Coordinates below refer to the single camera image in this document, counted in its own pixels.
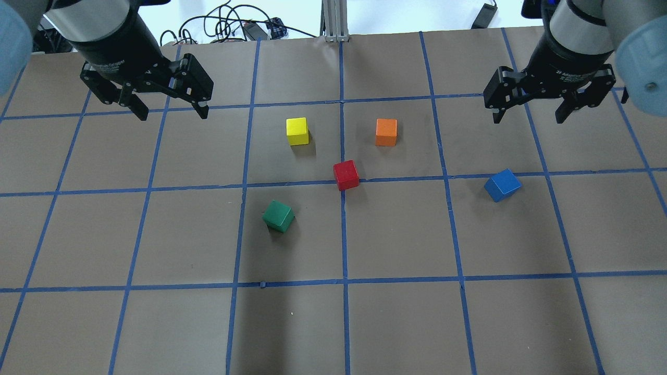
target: blue tape grid line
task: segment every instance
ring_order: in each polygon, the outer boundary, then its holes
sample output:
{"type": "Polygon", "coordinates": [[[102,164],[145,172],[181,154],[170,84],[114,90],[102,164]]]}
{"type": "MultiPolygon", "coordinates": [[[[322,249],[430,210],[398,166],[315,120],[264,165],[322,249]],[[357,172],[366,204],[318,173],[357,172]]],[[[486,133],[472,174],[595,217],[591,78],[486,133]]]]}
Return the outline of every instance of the blue tape grid line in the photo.
{"type": "Polygon", "coordinates": [[[653,175],[653,171],[651,170],[651,167],[648,164],[648,159],[646,159],[646,154],[644,154],[644,150],[642,150],[642,146],[639,144],[639,140],[637,139],[637,135],[634,133],[634,130],[632,129],[632,124],[628,119],[628,115],[625,112],[625,109],[623,109],[621,101],[618,99],[618,94],[615,91],[612,92],[612,94],[614,95],[614,100],[616,100],[616,105],[618,106],[618,110],[620,111],[621,116],[623,117],[623,121],[625,121],[625,124],[628,127],[628,132],[630,132],[630,137],[632,137],[632,141],[634,142],[634,145],[637,148],[637,152],[639,153],[639,156],[642,158],[642,163],[644,163],[645,169],[643,169],[642,171],[648,173],[648,177],[651,179],[653,188],[656,190],[658,201],[662,206],[662,212],[664,212],[665,216],[667,216],[667,205],[665,205],[665,200],[662,197],[662,192],[660,191],[660,188],[658,187],[658,182],[656,181],[656,177],[655,175],[653,175]]]}
{"type": "MultiPolygon", "coordinates": [[[[343,42],[338,42],[338,69],[340,85],[340,161],[345,161],[345,75],[343,68],[343,42]]],[[[348,279],[348,219],[345,213],[345,190],[340,192],[340,226],[342,236],[343,280],[348,279]]],[[[345,374],[350,375],[350,293],[348,283],[343,284],[343,327],[345,344],[345,374]]]]}
{"type": "MultiPolygon", "coordinates": [[[[458,94],[444,94],[444,95],[435,95],[436,99],[447,99],[453,97],[481,97],[484,94],[481,93],[458,93],[458,94]]],[[[370,103],[374,101],[405,101],[405,100],[423,100],[430,99],[431,96],[422,95],[422,96],[399,96],[399,97],[373,97],[365,99],[338,99],[338,100],[320,100],[320,101],[291,101],[285,103],[253,103],[254,108],[257,107],[289,107],[295,105],[323,105],[323,104],[343,104],[343,103],[370,103]]],[[[210,110],[216,111],[220,109],[236,109],[236,108],[250,108],[250,104],[233,104],[233,105],[212,105],[209,107],[210,110]]],[[[165,109],[150,109],[150,113],[157,112],[182,112],[182,111],[194,111],[191,107],[184,108],[165,108],[165,109]]],[[[106,115],[129,115],[132,114],[130,111],[104,111],[104,112],[91,112],[86,113],[85,116],[106,116],[106,115]]],[[[7,120],[23,120],[23,119],[48,119],[56,117],[78,117],[78,113],[61,113],[56,115],[25,115],[25,116],[3,116],[2,119],[7,120]]]]}
{"type": "Polygon", "coordinates": [[[231,349],[234,338],[234,322],[236,319],[236,297],[238,293],[239,270],[241,265],[241,243],[243,241],[243,223],[245,216],[245,198],[247,195],[248,159],[250,155],[250,138],[252,136],[252,120],[255,110],[255,88],[257,87],[257,69],[259,67],[259,46],[255,46],[255,62],[252,73],[252,87],[250,90],[250,107],[248,109],[248,129],[245,136],[245,156],[243,157],[243,193],[241,194],[241,212],[239,214],[239,232],[236,239],[236,259],[234,261],[234,281],[231,289],[231,307],[229,309],[229,330],[227,331],[227,358],[225,360],[225,373],[231,371],[231,349]]]}
{"type": "MultiPolygon", "coordinates": [[[[440,154],[440,165],[442,175],[447,176],[447,164],[445,162],[444,152],[442,150],[442,137],[440,136],[440,121],[438,120],[438,107],[436,106],[436,95],[433,88],[433,77],[431,76],[431,66],[428,61],[428,52],[426,51],[426,42],[424,33],[419,32],[419,38],[422,43],[422,52],[424,54],[424,64],[426,65],[426,75],[428,77],[428,88],[431,93],[431,107],[433,109],[433,119],[435,123],[436,141],[438,143],[438,153],[440,154]]],[[[445,183],[445,195],[447,197],[447,211],[450,217],[450,229],[452,230],[452,241],[454,243],[454,256],[456,258],[456,273],[459,281],[459,291],[461,294],[461,307],[463,310],[464,328],[466,329],[466,341],[468,344],[468,356],[470,357],[470,370],[472,375],[477,374],[477,364],[475,362],[475,350],[472,344],[472,331],[470,330],[470,316],[468,314],[468,299],[466,297],[466,278],[461,263],[461,253],[458,245],[458,235],[456,233],[456,221],[454,219],[454,209],[452,207],[452,196],[450,191],[450,182],[448,178],[443,178],[445,183]]]]}
{"type": "MultiPolygon", "coordinates": [[[[509,41],[505,30],[502,30],[506,47],[508,48],[508,53],[510,54],[510,60],[514,69],[516,69],[516,62],[514,56],[510,49],[509,41]]],[[[246,137],[246,149],[245,149],[245,160],[244,160],[244,173],[243,173],[243,183],[242,184],[231,184],[231,185],[193,185],[193,186],[174,186],[174,187],[152,187],[152,181],[155,173],[155,165],[157,161],[157,155],[159,153],[159,145],[161,143],[161,135],[163,132],[163,127],[165,123],[165,118],[168,112],[170,111],[191,111],[192,108],[169,108],[169,98],[165,102],[165,107],[163,109],[152,109],[150,112],[157,113],[162,112],[162,120],[160,125],[160,130],[158,133],[158,138],[156,141],[155,153],[153,156],[153,164],[151,166],[151,175],[149,177],[149,185],[147,188],[133,188],[133,189],[108,189],[108,190],[74,190],[74,191],[61,191],[62,181],[65,175],[65,170],[71,158],[71,152],[77,139],[79,129],[81,127],[81,122],[85,116],[97,116],[97,115],[121,115],[121,114],[130,114],[130,111],[106,111],[106,112],[95,112],[87,113],[86,108],[89,103],[91,93],[87,94],[84,108],[81,113],[65,113],[57,115],[28,115],[28,116],[6,116],[9,109],[9,105],[13,96],[17,90],[20,79],[23,75],[23,70],[21,70],[15,85],[11,91],[11,94],[7,100],[5,107],[3,108],[2,114],[0,115],[0,123],[4,119],[41,119],[41,118],[58,118],[58,117],[78,117],[79,121],[69,148],[69,152],[65,159],[65,165],[61,171],[61,176],[57,188],[53,192],[20,192],[20,193],[4,193],[0,194],[2,197],[14,197],[14,196],[53,196],[51,201],[51,206],[49,208],[47,218],[45,220],[45,225],[43,226],[40,239],[35,250],[35,255],[29,269],[29,273],[26,277],[26,281],[22,288],[0,288],[0,293],[20,293],[19,302],[15,315],[13,317],[10,330],[7,334],[7,339],[3,347],[2,355],[0,356],[0,369],[4,363],[4,359],[7,355],[11,337],[15,329],[20,310],[27,293],[33,292],[88,292],[88,291],[124,291],[125,295],[123,298],[123,304],[121,307],[121,314],[119,317],[119,325],[117,327],[116,337],[113,346],[112,358],[109,364],[109,374],[113,373],[113,367],[115,365],[115,356],[117,353],[117,348],[119,344],[120,334],[122,330],[122,323],[124,319],[125,310],[127,307],[127,299],[129,297],[129,292],[131,290],[182,290],[182,289],[206,289],[206,288],[231,288],[233,290],[232,300],[231,300],[231,311],[230,311],[230,323],[229,323],[229,337],[228,337],[228,346],[227,346],[227,366],[226,371],[229,373],[229,363],[231,361],[231,344],[233,338],[233,319],[235,314],[235,297],[238,288],[258,288],[259,282],[238,282],[238,273],[239,273],[239,263],[240,263],[240,251],[241,251],[241,236],[243,229],[243,216],[245,209],[245,195],[247,188],[263,188],[271,186],[289,186],[289,185],[319,185],[319,184],[334,184],[334,180],[322,180],[322,181],[287,181],[287,182],[269,182],[269,183],[247,183],[247,164],[249,156],[249,143],[251,137],[251,125],[252,125],[252,113],[255,107],[279,107],[279,106],[293,106],[293,105],[325,105],[325,104],[335,104],[340,105],[340,131],[341,131],[341,161],[344,161],[345,157],[345,135],[344,135],[344,104],[345,103],[365,103],[365,102],[375,102],[375,101],[405,101],[405,100],[422,100],[422,99],[431,99],[432,107],[434,111],[434,121],[436,123],[436,137],[438,139],[438,148],[441,157],[441,165],[443,168],[443,176],[417,176],[417,177],[389,177],[389,178],[374,178],[374,179],[362,179],[362,183],[373,183],[373,182],[389,182],[389,181],[426,181],[426,180],[439,180],[443,179],[446,185],[446,194],[447,202],[450,213],[450,225],[452,226],[452,234],[455,242],[455,253],[457,257],[457,276],[433,276],[433,277],[419,277],[419,278],[361,278],[361,279],[349,279],[348,278],[348,257],[347,257],[347,231],[346,231],[346,213],[345,213],[345,193],[341,193],[341,215],[342,215],[342,243],[343,243],[343,278],[342,279],[330,279],[330,280],[303,280],[303,281],[290,281],[290,282],[267,282],[266,287],[268,288],[281,288],[281,287],[290,287],[290,286],[314,286],[314,285],[330,285],[330,284],[343,284],[344,285],[344,324],[345,324],[345,356],[346,356],[346,374],[350,373],[350,328],[349,328],[349,300],[348,300],[348,285],[350,284],[377,284],[377,283],[405,283],[405,282],[459,282],[462,285],[461,295],[462,295],[462,306],[464,309],[464,321],[466,323],[466,336],[468,339],[468,349],[471,360],[472,372],[476,373],[476,367],[474,364],[474,351],[472,348],[472,335],[470,334],[470,323],[468,320],[468,311],[467,311],[467,302],[465,302],[465,289],[463,288],[463,283],[465,281],[491,281],[491,280],[541,280],[541,279],[558,279],[558,278],[573,278],[577,288],[578,297],[580,303],[582,304],[582,313],[584,314],[584,320],[586,323],[586,328],[589,334],[589,339],[591,340],[591,345],[594,349],[594,355],[596,357],[596,364],[598,365],[599,373],[603,374],[604,370],[602,369],[602,364],[600,362],[599,354],[595,341],[592,335],[592,329],[590,327],[590,322],[588,321],[588,314],[586,312],[586,307],[583,301],[583,295],[579,286],[578,278],[597,278],[597,277],[623,277],[623,276],[667,276],[667,270],[646,270],[646,271],[621,271],[621,272],[576,272],[574,267],[574,262],[572,261],[569,245],[566,242],[566,236],[564,231],[564,226],[562,224],[562,219],[560,217],[560,212],[558,210],[555,193],[553,191],[552,184],[550,182],[551,175],[586,175],[586,174],[604,174],[604,173],[648,173],[656,194],[660,201],[663,211],[667,215],[667,206],[665,204],[664,198],[660,189],[656,183],[655,177],[653,175],[654,171],[667,171],[667,167],[663,168],[651,168],[648,164],[646,156],[642,151],[642,148],[637,140],[637,137],[632,129],[630,121],[627,118],[623,107],[620,104],[618,96],[616,94],[620,89],[614,88],[613,95],[618,105],[618,108],[622,114],[624,121],[628,127],[628,131],[632,136],[632,139],[635,143],[635,146],[644,162],[644,169],[612,169],[612,170],[601,170],[601,171],[548,171],[546,168],[546,162],[544,161],[544,156],[539,144],[539,139],[532,121],[532,116],[530,114],[530,109],[525,105],[526,113],[531,125],[534,139],[536,141],[536,147],[538,148],[540,154],[540,160],[543,165],[543,172],[525,172],[525,173],[516,173],[518,176],[544,176],[547,179],[548,186],[550,188],[550,195],[552,196],[552,201],[554,203],[554,209],[559,221],[559,227],[561,229],[562,235],[564,237],[564,243],[566,244],[566,251],[568,253],[568,259],[570,260],[570,265],[572,272],[569,274],[510,274],[510,275],[480,275],[480,276],[465,276],[463,275],[463,270],[460,262],[460,253],[458,251],[458,241],[456,237],[456,227],[454,223],[454,214],[451,208],[451,197],[449,195],[449,179],[466,179],[466,178],[488,178],[492,173],[479,173],[479,174],[468,174],[468,175],[448,175],[446,173],[446,165],[444,160],[444,154],[442,151],[442,139],[440,138],[440,129],[438,125],[438,113],[435,106],[435,99],[443,98],[452,98],[452,97],[480,97],[481,93],[463,93],[463,94],[451,94],[451,95],[435,95],[433,82],[430,72],[430,66],[428,61],[428,54],[426,51],[426,44],[424,42],[423,34],[420,33],[420,40],[422,43],[422,51],[424,53],[424,61],[426,64],[426,70],[428,74],[429,84],[430,84],[430,95],[425,96],[412,96],[412,97],[381,97],[381,98],[369,98],[369,99],[344,99],[344,69],[343,69],[343,44],[339,45],[339,64],[340,64],[340,98],[335,101],[301,101],[301,102],[289,102],[289,103],[254,103],[254,93],[257,80],[257,67],[259,61],[259,43],[256,46],[255,51],[255,65],[253,68],[253,85],[251,91],[251,103],[247,105],[219,105],[211,106],[211,110],[217,109],[233,109],[233,108],[248,108],[249,109],[249,121],[248,121],[248,131],[246,137]],[[143,231],[143,223],[145,221],[145,215],[147,212],[149,197],[151,192],[166,192],[166,191],[179,191],[179,190],[209,190],[209,189],[228,189],[228,188],[241,188],[243,189],[242,203],[241,203],[241,213],[239,216],[239,234],[237,239],[237,257],[235,261],[235,274],[234,281],[231,283],[214,283],[214,284],[176,284],[176,285],[131,285],[131,278],[133,275],[133,270],[136,262],[136,257],[139,249],[139,242],[141,239],[141,233],[143,231]],[[144,192],[146,193],[146,200],[143,207],[143,213],[139,225],[139,230],[137,231],[137,241],[135,244],[135,251],[133,253],[133,259],[131,262],[130,271],[128,274],[128,282],[125,286],[69,286],[69,287],[38,287],[30,288],[29,281],[32,276],[32,272],[37,262],[37,257],[39,255],[39,250],[44,240],[45,233],[49,224],[49,220],[53,213],[53,208],[55,206],[55,201],[59,195],[77,195],[77,194],[115,194],[115,193],[131,193],[131,192],[144,192]]]]}
{"type": "MultiPolygon", "coordinates": [[[[619,278],[619,277],[642,277],[642,276],[667,276],[667,270],[644,270],[644,271],[602,271],[602,272],[578,272],[579,278],[619,278]]],[[[500,275],[468,275],[464,276],[467,282],[477,281],[504,281],[504,280],[553,280],[569,279],[570,272],[557,274],[500,274],[500,275]]],[[[284,282],[266,282],[266,288],[288,288],[296,286],[317,285],[352,285],[352,284],[401,284],[414,282],[459,282],[458,276],[418,276],[405,278],[356,278],[356,279],[322,279],[322,280],[295,280],[284,282]]],[[[132,285],[131,290],[188,290],[188,289],[230,289],[237,288],[259,288],[260,282],[222,282],[208,284],[157,284],[157,285],[132,285]]],[[[101,286],[51,286],[34,288],[0,288],[3,293],[62,293],[62,292],[117,292],[124,291],[124,285],[101,285],[101,286]]]]}
{"type": "MultiPolygon", "coordinates": [[[[181,56],[181,46],[178,46],[176,51],[176,60],[181,56]]],[[[148,187],[146,189],[146,197],[143,202],[143,210],[141,211],[141,219],[139,221],[139,229],[137,230],[137,239],[134,244],[134,251],[132,252],[132,260],[130,261],[129,271],[127,273],[127,282],[125,283],[125,293],[123,294],[123,303],[121,304],[121,311],[118,317],[118,325],[116,327],[116,335],[113,339],[113,348],[111,349],[111,359],[109,360],[108,374],[112,375],[116,365],[116,355],[118,354],[118,345],[120,344],[121,333],[123,331],[123,323],[125,321],[125,312],[127,311],[127,301],[132,286],[132,278],[134,277],[134,269],[137,264],[137,256],[139,255],[139,247],[141,245],[141,237],[143,235],[143,226],[146,222],[146,213],[151,201],[151,188],[153,187],[153,178],[155,177],[155,167],[157,166],[157,157],[160,152],[160,144],[162,142],[162,134],[167,120],[167,112],[169,111],[169,101],[171,97],[167,96],[165,100],[165,107],[162,109],[162,118],[160,120],[160,128],[157,132],[157,139],[155,140],[155,150],[153,151],[153,163],[151,164],[151,173],[148,177],[148,187]]]]}
{"type": "MultiPolygon", "coordinates": [[[[650,168],[651,172],[664,172],[664,168],[650,168]]],[[[592,174],[620,174],[620,173],[646,173],[645,168],[632,169],[603,169],[599,171],[550,171],[550,175],[592,175],[592,174]]],[[[518,177],[533,177],[544,176],[544,172],[518,172],[515,173],[518,177]]],[[[493,173],[476,173],[463,175],[448,175],[447,179],[472,179],[472,178],[489,178],[493,173]]],[[[361,183],[374,182],[402,182],[402,181],[432,181],[441,180],[445,177],[441,175],[422,175],[414,177],[378,177],[378,178],[362,178],[361,183]]],[[[275,186],[301,186],[301,185],[334,185],[336,183],[333,179],[311,180],[311,181],[280,181],[280,182],[260,182],[247,183],[248,189],[254,188],[271,188],[275,186]]],[[[60,196],[76,196],[85,194],[121,194],[121,193],[145,193],[151,192],[176,192],[183,190],[218,190],[218,189],[241,189],[242,183],[232,183],[229,185],[187,185],[187,186],[163,186],[163,187],[132,187],[126,189],[98,189],[98,190],[61,190],[57,192],[60,196]]],[[[33,196],[54,196],[56,192],[17,192],[17,193],[0,193],[0,198],[10,197],[33,197],[33,196]]]]}
{"type": "MultiPolygon", "coordinates": [[[[505,29],[502,28],[502,36],[505,41],[505,46],[507,47],[507,52],[510,56],[510,61],[512,62],[512,68],[517,70],[516,62],[514,60],[514,54],[512,53],[512,47],[510,46],[510,41],[507,38],[507,33],[505,29]]],[[[540,156],[540,162],[542,163],[542,169],[544,170],[544,177],[546,179],[547,187],[549,189],[549,195],[551,196],[551,201],[554,205],[554,212],[556,214],[556,220],[558,221],[558,227],[560,228],[560,235],[563,239],[563,245],[565,247],[565,253],[568,257],[568,262],[570,264],[570,271],[572,274],[572,280],[574,281],[574,287],[577,292],[577,297],[579,299],[579,305],[582,311],[582,317],[584,319],[584,324],[586,325],[586,332],[588,333],[588,341],[590,342],[591,349],[593,351],[593,357],[595,359],[596,366],[598,368],[599,375],[604,375],[604,368],[602,367],[602,361],[600,359],[600,353],[598,351],[598,345],[595,341],[595,336],[593,335],[593,327],[591,326],[590,319],[588,317],[588,309],[586,308],[586,301],[584,301],[584,294],[582,293],[581,285],[579,283],[579,277],[577,275],[576,266],[574,265],[574,259],[572,258],[572,252],[570,251],[570,243],[568,241],[567,233],[565,232],[565,225],[563,224],[563,218],[560,215],[560,208],[558,207],[558,200],[556,199],[556,193],[554,191],[554,186],[551,182],[551,176],[549,169],[546,165],[546,160],[544,159],[544,154],[542,153],[542,146],[540,145],[540,139],[538,137],[538,132],[533,121],[532,114],[530,113],[530,108],[528,104],[524,104],[524,109],[526,110],[526,115],[528,116],[528,123],[530,124],[530,131],[533,134],[535,139],[535,146],[538,150],[538,155],[540,156]]]]}
{"type": "MultiPolygon", "coordinates": [[[[17,85],[18,85],[18,80],[17,80],[16,85],[14,86],[14,90],[12,91],[12,95],[15,92],[17,85]]],[[[85,114],[86,108],[88,108],[88,102],[90,101],[90,96],[91,96],[91,92],[88,91],[88,94],[86,95],[85,101],[83,102],[83,108],[81,109],[81,113],[79,114],[79,121],[77,122],[77,127],[74,129],[74,134],[72,135],[72,141],[69,144],[69,150],[67,151],[67,156],[65,157],[65,163],[63,164],[63,169],[60,172],[60,177],[58,179],[58,184],[56,185],[56,188],[55,188],[55,194],[53,195],[53,199],[51,200],[51,205],[49,206],[49,211],[47,212],[46,220],[44,221],[44,226],[42,227],[41,233],[39,234],[39,241],[37,242],[37,247],[35,248],[35,253],[33,255],[33,259],[30,262],[30,268],[28,269],[28,274],[25,277],[25,283],[23,284],[23,289],[21,291],[21,295],[19,296],[19,302],[16,306],[16,311],[14,312],[14,317],[11,321],[11,325],[9,327],[9,332],[7,333],[7,338],[5,339],[5,345],[3,346],[2,354],[0,354],[0,370],[2,370],[3,364],[5,363],[5,358],[7,356],[7,351],[9,349],[9,344],[11,342],[11,337],[14,334],[14,329],[16,329],[16,322],[18,321],[19,315],[21,313],[21,307],[23,306],[23,301],[25,299],[27,289],[30,285],[30,279],[33,276],[33,271],[35,270],[35,265],[37,265],[37,259],[39,257],[39,252],[41,251],[41,246],[44,243],[44,237],[46,235],[47,228],[49,227],[49,222],[51,220],[51,216],[53,215],[53,208],[55,207],[55,202],[58,198],[58,192],[60,191],[60,188],[63,185],[63,179],[65,179],[65,172],[67,171],[67,166],[69,165],[69,160],[71,159],[72,151],[74,150],[74,144],[77,141],[77,137],[79,135],[79,130],[81,129],[81,123],[83,122],[83,115],[85,114]]]]}

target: orange block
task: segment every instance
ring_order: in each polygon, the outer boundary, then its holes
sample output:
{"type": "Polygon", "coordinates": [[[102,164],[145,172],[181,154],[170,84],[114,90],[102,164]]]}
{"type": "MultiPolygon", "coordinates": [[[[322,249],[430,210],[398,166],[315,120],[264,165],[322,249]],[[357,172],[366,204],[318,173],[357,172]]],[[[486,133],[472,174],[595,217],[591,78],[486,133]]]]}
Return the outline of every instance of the orange block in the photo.
{"type": "Polygon", "coordinates": [[[376,126],[376,146],[395,146],[398,138],[396,119],[378,119],[376,126]]]}

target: yellow block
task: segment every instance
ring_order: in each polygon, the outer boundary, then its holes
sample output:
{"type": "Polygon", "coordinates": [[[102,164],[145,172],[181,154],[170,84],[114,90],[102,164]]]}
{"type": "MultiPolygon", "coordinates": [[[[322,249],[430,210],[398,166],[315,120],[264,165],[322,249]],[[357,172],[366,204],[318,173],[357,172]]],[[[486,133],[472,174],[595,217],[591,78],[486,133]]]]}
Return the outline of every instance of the yellow block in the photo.
{"type": "Polygon", "coordinates": [[[290,146],[308,144],[308,124],[305,117],[287,119],[287,141],[290,146]]]}

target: blue block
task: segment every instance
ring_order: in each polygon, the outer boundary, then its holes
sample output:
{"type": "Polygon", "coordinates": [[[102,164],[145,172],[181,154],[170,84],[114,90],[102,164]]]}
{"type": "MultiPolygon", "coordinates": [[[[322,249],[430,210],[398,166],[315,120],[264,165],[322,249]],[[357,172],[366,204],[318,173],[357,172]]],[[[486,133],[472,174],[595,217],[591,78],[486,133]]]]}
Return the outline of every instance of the blue block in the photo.
{"type": "Polygon", "coordinates": [[[509,197],[519,190],[520,187],[521,182],[519,182],[514,173],[509,169],[505,169],[494,175],[484,185],[484,189],[489,192],[489,195],[494,199],[494,202],[500,202],[509,197]]]}

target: red block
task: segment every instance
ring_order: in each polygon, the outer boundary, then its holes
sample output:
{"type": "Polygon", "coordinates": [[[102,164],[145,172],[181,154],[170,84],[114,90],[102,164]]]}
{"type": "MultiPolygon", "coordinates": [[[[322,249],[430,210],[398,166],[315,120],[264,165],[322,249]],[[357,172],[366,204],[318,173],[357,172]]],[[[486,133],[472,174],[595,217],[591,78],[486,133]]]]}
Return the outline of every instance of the red block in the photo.
{"type": "Polygon", "coordinates": [[[357,173],[354,160],[335,164],[333,166],[333,174],[336,175],[336,183],[341,192],[359,186],[359,173],[357,173]]]}

